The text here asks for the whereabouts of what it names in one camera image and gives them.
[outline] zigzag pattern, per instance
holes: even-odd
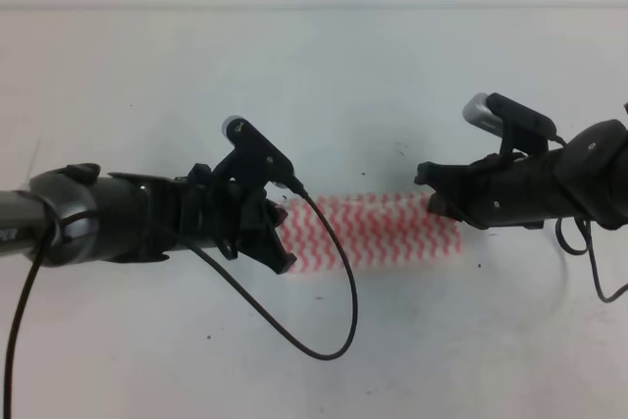
[[[319,197],[316,203],[330,221],[355,269],[396,267],[462,251],[456,223],[427,212],[429,193],[367,193]],[[287,252],[297,261],[291,273],[342,267],[334,243],[303,200],[283,204],[288,218],[278,228]]]

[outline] black wire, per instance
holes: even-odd
[[[234,279],[234,277],[232,277],[232,275],[223,268],[222,265],[216,262],[209,254],[207,254],[203,249],[198,247],[196,244],[185,240],[184,237],[178,235],[174,231],[168,228],[165,228],[161,225],[155,224],[150,221],[146,222],[146,224],[150,226],[151,228],[161,232],[162,234],[168,237],[172,237],[179,244],[185,246],[187,249],[191,250],[198,257],[200,257],[205,262],[207,262],[216,272],[218,272],[218,275],[220,275],[223,279],[225,279],[225,281],[229,285],[231,285],[232,288],[235,291],[237,291],[239,295],[242,296],[255,309],[255,311],[257,311],[271,326],[273,326],[273,328],[277,330],[277,332],[279,332],[279,334],[281,334],[288,342],[290,342],[292,345],[298,348],[301,352],[317,360],[335,360],[343,356],[344,353],[348,351],[349,347],[351,346],[351,343],[353,342],[353,338],[355,337],[355,331],[357,329],[357,312],[358,312],[357,288],[355,286],[355,279],[353,278],[353,272],[351,271],[351,266],[349,265],[349,261],[346,257],[346,254],[344,253],[344,249],[342,249],[342,245],[340,244],[340,241],[338,237],[336,236],[336,233],[334,232],[329,222],[327,221],[327,218],[325,218],[325,215],[323,214],[323,212],[319,209],[319,207],[316,205],[316,203],[314,203],[312,198],[307,193],[303,192],[301,193],[301,196],[307,202],[307,204],[312,207],[312,209],[314,210],[314,213],[316,213],[316,215],[320,218],[321,223],[323,223],[323,226],[325,227],[330,237],[332,238],[332,241],[334,242],[334,245],[336,246],[336,249],[338,250],[340,254],[340,259],[342,259],[342,264],[344,265],[344,269],[346,270],[346,274],[349,279],[349,285],[351,289],[351,309],[352,309],[351,325],[349,327],[349,333],[346,338],[346,341],[344,342],[344,344],[339,350],[333,353],[319,353],[307,347],[306,345],[304,345],[295,336],[293,336],[284,326],[282,326],[266,310],[266,308],[264,308],[264,306],[262,306],[259,303],[259,301],[257,301],[248,291],[246,291],[246,289],[242,285],[240,285],[237,282],[237,280]]]
[[[237,291],[248,303],[255,308],[255,310],[271,325],[273,326],[279,334],[281,334],[288,342],[298,348],[301,352],[309,355],[312,358],[317,360],[335,360],[341,356],[343,356],[353,343],[353,339],[355,338],[355,331],[357,329],[357,313],[358,313],[358,302],[357,302],[357,288],[355,286],[355,279],[353,278],[353,272],[351,271],[351,266],[349,265],[349,261],[346,257],[346,253],[342,248],[342,245],[334,232],[334,229],[330,226],[327,218],[323,212],[319,209],[319,207],[314,203],[312,198],[305,192],[302,191],[301,196],[307,202],[308,205],[312,207],[314,213],[320,218],[321,223],[329,233],[336,249],[340,254],[340,259],[342,259],[342,264],[344,265],[344,269],[346,270],[346,274],[349,279],[349,285],[351,288],[351,325],[349,328],[349,333],[346,338],[346,341],[342,345],[342,347],[333,353],[319,353],[311,348],[305,346],[302,342],[300,342],[295,336],[293,336],[284,326],[282,326],[267,310],[264,308],[259,301],[257,301],[246,289],[240,285],[232,275],[227,272],[218,262],[216,262],[209,254],[203,251],[196,244],[185,240],[184,237],[178,235],[174,231],[165,228],[156,223],[145,221],[144,224],[146,226],[151,227],[152,229],[157,230],[158,232],[169,236],[176,240],[179,244],[185,246],[187,249],[194,252],[198,257],[207,262],[218,274],[225,279],[225,281],[231,285],[235,291]],[[24,313],[26,310],[26,304],[28,302],[28,297],[30,296],[30,292],[32,290],[32,286],[34,285],[35,278],[37,277],[37,273],[39,272],[39,268],[43,263],[48,251],[52,245],[52,241],[54,239],[54,235],[56,229],[59,227],[63,229],[65,226],[74,223],[79,220],[94,218],[97,217],[98,213],[92,210],[83,211],[80,213],[76,213],[75,215],[68,217],[61,222],[53,222],[45,231],[41,243],[37,248],[35,258],[33,259],[32,266],[30,267],[30,271],[26,277],[26,281],[24,287],[22,288],[22,293],[20,294],[20,300],[18,301],[18,307],[16,308],[16,312],[13,318],[13,323],[11,325],[11,332],[9,334],[9,341],[7,344],[7,352],[5,358],[5,370],[4,370],[4,401],[3,401],[3,410],[4,419],[11,419],[11,406],[12,406],[12,396],[13,396],[13,365],[15,363],[15,352],[16,345],[18,342],[18,334],[20,333],[20,325],[22,324],[22,319],[24,318]]]
[[[20,300],[18,301],[18,307],[16,308],[16,314],[14,315],[13,323],[11,324],[11,332],[9,333],[9,341],[7,343],[7,353],[4,364],[4,419],[11,419],[11,400],[13,397],[13,364],[16,356],[16,345],[18,343],[18,334],[20,333],[20,324],[22,323],[22,318],[24,317],[26,303],[28,302],[28,297],[30,296],[30,290],[35,283],[37,272],[39,272],[39,267],[41,267],[41,263],[46,257],[48,249],[52,244],[52,240],[55,235],[55,229],[55,225],[50,225],[46,229],[41,239],[41,244],[37,248],[37,253],[34,260],[32,261],[32,266],[30,267],[28,275],[26,276],[26,281],[24,283],[24,287],[22,288],[22,294],[20,294]]]
[[[554,142],[557,142],[558,144],[560,144],[562,147],[566,147],[567,146],[567,141],[565,141],[562,137],[560,137],[559,135],[556,135],[556,137],[552,140]]]
[[[568,254],[576,255],[576,256],[584,255],[587,253],[588,249],[586,247],[584,249],[574,249],[573,247],[569,245],[569,243],[567,242],[567,239],[565,239],[565,236],[562,233],[562,218],[558,218],[558,220],[556,221],[556,226],[554,230],[556,233],[556,239],[558,240],[558,245],[560,245],[562,250],[564,250]]]
[[[593,283],[596,286],[596,293],[598,298],[604,303],[612,303],[619,296],[628,291],[628,284],[621,287],[618,291],[611,296],[606,296],[602,292],[602,286],[600,285],[600,276],[598,275],[598,262],[596,261],[596,254],[593,250],[593,237],[591,235],[591,222],[584,222],[580,219],[576,219],[576,225],[582,234],[585,242],[587,243],[587,250],[589,251],[589,259],[591,260],[591,272],[593,273]]]

